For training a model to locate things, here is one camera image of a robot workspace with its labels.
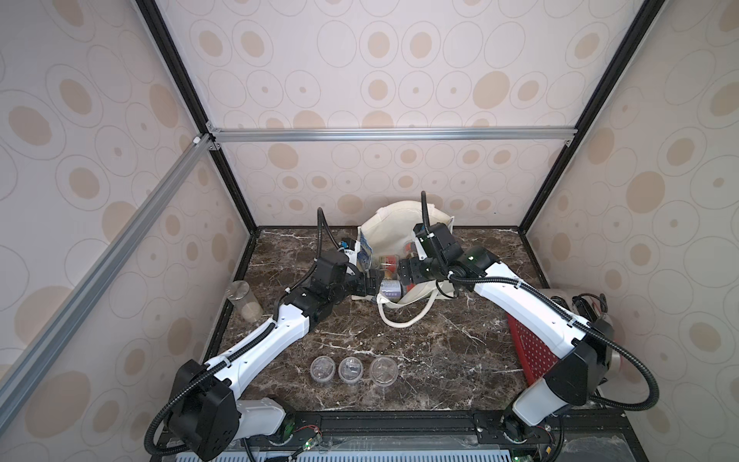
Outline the cream canvas starry night bag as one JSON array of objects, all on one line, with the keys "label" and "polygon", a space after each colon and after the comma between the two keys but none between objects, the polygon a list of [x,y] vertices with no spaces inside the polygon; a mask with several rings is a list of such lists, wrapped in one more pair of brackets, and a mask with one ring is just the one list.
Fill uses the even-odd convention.
[{"label": "cream canvas starry night bag", "polygon": [[[354,246],[350,261],[364,271],[379,270],[385,281],[390,280],[400,287],[398,298],[382,291],[375,297],[383,323],[392,328],[407,328],[415,325],[430,311],[437,300],[450,300],[453,286],[446,279],[434,281],[402,282],[400,260],[412,255],[425,259],[426,251],[417,243],[414,227],[423,221],[421,202],[403,200],[382,207],[358,227],[358,243]],[[400,309],[417,301],[426,304],[418,315],[400,323],[386,316],[387,309]]]}]

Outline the clear seed jar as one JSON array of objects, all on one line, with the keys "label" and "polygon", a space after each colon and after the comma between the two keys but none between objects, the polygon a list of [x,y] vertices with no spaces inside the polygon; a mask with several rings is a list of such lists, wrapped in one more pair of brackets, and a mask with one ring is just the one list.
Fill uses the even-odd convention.
[{"label": "clear seed jar", "polygon": [[310,366],[310,375],[313,381],[319,384],[327,384],[331,382],[336,373],[336,363],[329,356],[317,357]]},{"label": "clear seed jar", "polygon": [[371,376],[371,381],[375,385],[381,387],[388,387],[393,385],[398,379],[398,374],[400,373],[400,371],[398,370],[398,363],[396,363],[394,359],[387,356],[380,356],[375,358],[375,360],[371,362],[369,372],[369,375]]},{"label": "clear seed jar", "polygon": [[338,374],[343,383],[355,385],[359,383],[363,377],[363,363],[357,357],[346,357],[339,364]]}]

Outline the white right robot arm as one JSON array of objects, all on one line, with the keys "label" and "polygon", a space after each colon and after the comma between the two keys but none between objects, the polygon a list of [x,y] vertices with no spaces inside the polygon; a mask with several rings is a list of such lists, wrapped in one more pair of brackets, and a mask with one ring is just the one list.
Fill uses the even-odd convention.
[{"label": "white right robot arm", "polygon": [[[412,283],[448,282],[490,300],[535,334],[558,359],[504,410],[500,428],[510,440],[527,439],[533,427],[568,406],[594,402],[630,412],[656,406],[660,391],[654,374],[614,341],[606,319],[589,321],[565,309],[517,277],[483,246],[463,249],[446,224],[431,222],[425,194],[421,196],[421,220],[413,232],[421,256],[409,263]],[[645,379],[649,393],[644,400],[616,402],[598,396],[614,355],[631,363]]]}]

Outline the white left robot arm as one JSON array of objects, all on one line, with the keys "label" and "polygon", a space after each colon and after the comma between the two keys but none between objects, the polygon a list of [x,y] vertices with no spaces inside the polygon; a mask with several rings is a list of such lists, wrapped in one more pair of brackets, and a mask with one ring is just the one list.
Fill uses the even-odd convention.
[{"label": "white left robot arm", "polygon": [[279,354],[313,331],[351,296],[373,298],[381,271],[371,269],[363,234],[318,248],[309,271],[289,287],[271,317],[232,348],[176,373],[169,402],[144,435],[144,448],[164,457],[193,452],[210,461],[235,440],[281,429],[287,412],[274,400],[244,402],[244,391]]}]

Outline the purple label seed jar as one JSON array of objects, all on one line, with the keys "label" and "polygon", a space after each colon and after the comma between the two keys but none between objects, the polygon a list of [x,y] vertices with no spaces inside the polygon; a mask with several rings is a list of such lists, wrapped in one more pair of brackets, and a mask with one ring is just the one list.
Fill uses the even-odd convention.
[{"label": "purple label seed jar", "polygon": [[379,294],[391,302],[400,301],[403,297],[403,286],[398,280],[383,280]]}]

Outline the silver aluminium crossbar back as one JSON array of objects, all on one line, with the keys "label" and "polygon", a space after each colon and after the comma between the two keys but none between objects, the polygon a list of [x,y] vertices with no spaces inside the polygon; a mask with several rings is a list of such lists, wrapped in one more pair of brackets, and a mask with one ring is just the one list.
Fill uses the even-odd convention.
[{"label": "silver aluminium crossbar back", "polygon": [[571,140],[568,126],[407,127],[336,129],[216,129],[221,142],[388,142],[388,141],[535,141]]}]

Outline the silver aluminium bar left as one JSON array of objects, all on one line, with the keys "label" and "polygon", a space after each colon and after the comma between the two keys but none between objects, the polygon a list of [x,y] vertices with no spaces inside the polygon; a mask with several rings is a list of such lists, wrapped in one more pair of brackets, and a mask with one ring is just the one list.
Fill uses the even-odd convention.
[{"label": "silver aluminium bar left", "polygon": [[1,382],[1,431],[6,432],[22,406],[40,385],[49,369],[69,344],[122,267],[146,237],[155,221],[169,206],[201,157],[212,147],[214,137],[201,134],[167,172],[142,206],[127,221],[119,235],[96,260],[59,310],[43,326],[13,369]]}]

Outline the clear plastic jar by wall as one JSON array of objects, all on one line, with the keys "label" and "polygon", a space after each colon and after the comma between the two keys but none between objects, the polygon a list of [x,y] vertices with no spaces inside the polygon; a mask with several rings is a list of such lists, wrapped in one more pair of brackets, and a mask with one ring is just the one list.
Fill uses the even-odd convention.
[{"label": "clear plastic jar by wall", "polygon": [[252,288],[244,280],[233,281],[226,289],[226,298],[248,323],[258,321],[264,313]]}]

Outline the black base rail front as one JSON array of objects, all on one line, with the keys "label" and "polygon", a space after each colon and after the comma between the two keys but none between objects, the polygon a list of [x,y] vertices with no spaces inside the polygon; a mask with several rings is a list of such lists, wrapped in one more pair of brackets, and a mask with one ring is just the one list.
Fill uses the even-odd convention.
[{"label": "black base rail front", "polygon": [[622,411],[579,409],[549,417],[521,443],[500,428],[500,411],[300,411],[277,433],[251,437],[223,429],[201,454],[166,430],[167,461],[645,461]]}]

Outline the black corner frame post left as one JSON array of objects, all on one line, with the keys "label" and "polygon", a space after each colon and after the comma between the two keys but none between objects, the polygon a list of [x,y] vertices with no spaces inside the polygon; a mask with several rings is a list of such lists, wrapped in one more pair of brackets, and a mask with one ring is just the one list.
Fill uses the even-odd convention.
[{"label": "black corner frame post left", "polygon": [[[167,28],[164,16],[155,1],[136,0],[134,1],[145,28],[148,30],[154,44],[156,45],[161,58],[163,59],[169,75],[173,80],[179,96],[185,103],[186,109],[196,126],[199,134],[215,135],[210,125],[210,119],[202,105],[199,95],[192,78],[188,73],[186,66],[182,60],[179,50]],[[236,175],[229,164],[221,147],[214,147],[210,150],[211,158],[217,168],[217,172],[221,180],[229,192],[230,197],[239,213],[242,222],[246,226],[249,234],[259,232],[259,226],[246,204],[246,199],[238,185]]]}]

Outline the black corner frame post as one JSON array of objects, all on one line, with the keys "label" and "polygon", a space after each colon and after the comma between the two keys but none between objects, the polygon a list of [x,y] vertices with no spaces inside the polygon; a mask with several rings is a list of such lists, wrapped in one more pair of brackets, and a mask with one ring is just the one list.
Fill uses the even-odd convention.
[{"label": "black corner frame post", "polygon": [[631,25],[625,31],[625,36],[618,43],[618,47],[606,67],[604,75],[602,75],[592,96],[585,105],[581,116],[577,120],[575,124],[575,129],[577,129],[575,136],[569,142],[565,143],[565,146],[555,158],[555,162],[543,186],[537,192],[531,206],[523,217],[523,221],[518,227],[519,235],[522,239],[526,238],[529,231],[531,231],[548,198],[568,165],[570,165],[573,156],[577,153],[579,146],[588,135],[608,98],[610,98],[612,92],[623,77],[625,70],[642,44],[642,41],[646,38],[648,32],[650,32],[650,28],[652,28],[654,21],[666,4],[667,1],[665,0],[648,0],[641,4]]},{"label": "black corner frame post", "polygon": [[[215,135],[210,125],[210,119],[202,105],[199,95],[192,78],[188,73],[186,66],[182,60],[179,50],[167,28],[164,16],[155,1],[136,0],[134,1],[145,28],[148,30],[154,44],[156,45],[161,58],[163,59],[169,75],[173,80],[179,96],[185,103],[186,109],[196,126],[199,134]],[[214,147],[210,150],[211,158],[217,168],[217,172],[221,180],[229,192],[230,197],[239,213],[242,222],[246,226],[249,234],[259,232],[259,226],[246,204],[246,199],[238,185],[236,175],[229,164],[221,147]]]}]

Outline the black corner frame post right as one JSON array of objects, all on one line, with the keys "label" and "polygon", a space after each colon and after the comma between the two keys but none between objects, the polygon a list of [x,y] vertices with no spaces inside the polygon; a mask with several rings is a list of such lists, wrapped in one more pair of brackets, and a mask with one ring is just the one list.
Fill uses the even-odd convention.
[{"label": "black corner frame post right", "polygon": [[526,238],[529,231],[531,231],[548,198],[568,165],[570,165],[573,156],[577,153],[579,146],[588,135],[608,98],[610,98],[612,92],[623,77],[625,70],[642,44],[642,41],[646,38],[648,32],[650,32],[650,28],[652,28],[654,21],[666,4],[667,1],[665,0],[648,0],[641,4],[631,25],[625,31],[625,36],[618,43],[618,47],[606,67],[604,75],[602,75],[592,96],[585,105],[581,116],[577,120],[575,124],[575,129],[577,129],[575,136],[569,142],[565,143],[565,146],[555,158],[555,162],[543,186],[537,192],[531,206],[523,217],[523,221],[518,227],[519,235],[522,239]]}]

